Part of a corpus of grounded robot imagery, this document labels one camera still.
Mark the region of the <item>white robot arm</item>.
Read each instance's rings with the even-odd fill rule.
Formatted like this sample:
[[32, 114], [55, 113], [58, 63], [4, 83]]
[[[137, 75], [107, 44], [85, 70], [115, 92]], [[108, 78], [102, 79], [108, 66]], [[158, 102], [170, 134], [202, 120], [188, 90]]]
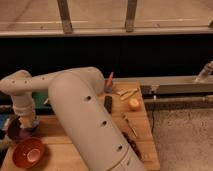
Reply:
[[9, 95], [21, 126], [39, 124], [34, 92], [46, 91], [58, 120], [90, 171], [145, 171], [98, 95], [105, 79], [95, 67], [73, 68], [40, 76], [25, 70], [0, 80], [0, 91]]

